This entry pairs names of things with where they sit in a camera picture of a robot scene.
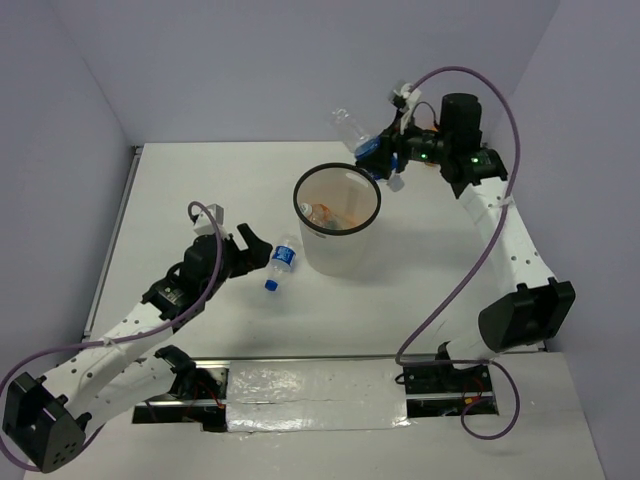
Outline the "blue cap pepsi water bottle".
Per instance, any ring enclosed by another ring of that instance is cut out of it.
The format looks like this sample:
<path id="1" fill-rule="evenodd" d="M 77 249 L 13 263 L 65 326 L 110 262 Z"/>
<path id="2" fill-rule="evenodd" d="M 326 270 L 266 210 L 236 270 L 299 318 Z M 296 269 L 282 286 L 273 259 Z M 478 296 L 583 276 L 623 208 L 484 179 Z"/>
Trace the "blue cap pepsi water bottle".
<path id="1" fill-rule="evenodd" d="M 300 251 L 300 240 L 293 234 L 285 234 L 276 241 L 267 264 L 264 283 L 267 291 L 278 291 L 291 278 Z"/>

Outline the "blue label white cap bottle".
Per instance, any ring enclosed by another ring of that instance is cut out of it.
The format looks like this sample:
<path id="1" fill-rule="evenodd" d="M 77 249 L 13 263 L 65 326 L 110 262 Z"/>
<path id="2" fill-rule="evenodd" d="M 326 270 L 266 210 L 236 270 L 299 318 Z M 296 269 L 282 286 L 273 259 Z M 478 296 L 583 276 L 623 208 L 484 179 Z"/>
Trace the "blue label white cap bottle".
<path id="1" fill-rule="evenodd" d="M 330 114 L 330 123 L 338 134 L 339 139 L 354 157 L 354 160 L 357 153 L 373 150 L 378 147 L 378 135 L 371 134 L 369 130 L 361 124 L 358 118 L 346 108 L 334 109 Z M 390 180 L 375 181 L 385 183 L 392 192 L 399 192 L 405 186 L 404 181 L 398 173 L 398 166 L 396 173 Z"/>

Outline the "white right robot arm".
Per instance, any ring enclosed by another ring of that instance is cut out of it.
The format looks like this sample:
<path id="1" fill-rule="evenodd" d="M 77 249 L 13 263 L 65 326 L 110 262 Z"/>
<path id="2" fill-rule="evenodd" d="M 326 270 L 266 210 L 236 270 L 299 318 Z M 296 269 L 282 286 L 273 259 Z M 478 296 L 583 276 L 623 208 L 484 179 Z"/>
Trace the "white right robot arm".
<path id="1" fill-rule="evenodd" d="M 430 363 L 437 384 L 456 391 L 468 381 L 469 369 L 516 347 L 554 338 L 576 292 L 571 282 L 557 280 L 538 253 L 509 191 L 514 171 L 506 169 L 495 150 L 482 145 L 478 98 L 445 95 L 440 123 L 432 130 L 415 123 L 418 91 L 394 93 L 391 102 L 394 120 L 357 148 L 357 166 L 385 180 L 410 161 L 439 166 L 486 244 L 481 258 L 491 264 L 501 294 L 478 314 L 468 332 L 441 344 Z"/>

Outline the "white bin with black rim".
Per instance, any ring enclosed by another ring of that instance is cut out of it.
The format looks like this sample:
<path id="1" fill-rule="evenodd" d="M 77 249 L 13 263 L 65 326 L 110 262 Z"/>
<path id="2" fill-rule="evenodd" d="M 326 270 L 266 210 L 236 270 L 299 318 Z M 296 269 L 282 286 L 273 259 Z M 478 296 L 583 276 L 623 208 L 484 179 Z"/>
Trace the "white bin with black rim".
<path id="1" fill-rule="evenodd" d="M 293 191 L 304 255 L 317 272 L 344 276 L 363 258 L 381 210 L 381 191 L 364 170 L 326 163 L 305 172 Z"/>

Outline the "silver foil tape panel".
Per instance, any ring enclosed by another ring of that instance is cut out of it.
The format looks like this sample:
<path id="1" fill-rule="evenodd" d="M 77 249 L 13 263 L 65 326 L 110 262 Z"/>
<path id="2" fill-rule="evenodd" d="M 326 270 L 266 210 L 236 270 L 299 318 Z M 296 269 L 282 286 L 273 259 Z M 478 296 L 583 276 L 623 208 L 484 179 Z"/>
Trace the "silver foil tape panel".
<path id="1" fill-rule="evenodd" d="M 404 391 L 391 360 L 235 362 L 226 391 L 230 432 L 387 430 L 405 427 Z"/>

